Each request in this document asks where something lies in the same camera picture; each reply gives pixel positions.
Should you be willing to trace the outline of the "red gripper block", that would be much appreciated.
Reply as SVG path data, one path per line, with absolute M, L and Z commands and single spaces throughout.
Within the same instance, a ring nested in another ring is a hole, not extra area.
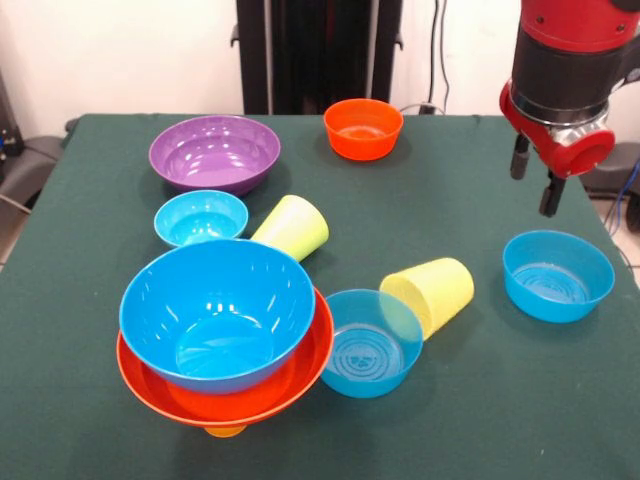
M 518 133 L 510 164 L 513 179 L 526 173 L 530 143 L 541 161 L 549 168 L 549 185 L 545 188 L 539 213 L 553 217 L 569 176 L 581 175 L 602 163 L 615 146 L 615 134 L 606 125 L 608 108 L 594 119 L 575 126 L 552 126 L 538 123 L 523 115 L 511 99 L 511 81 L 500 94 L 500 108 Z

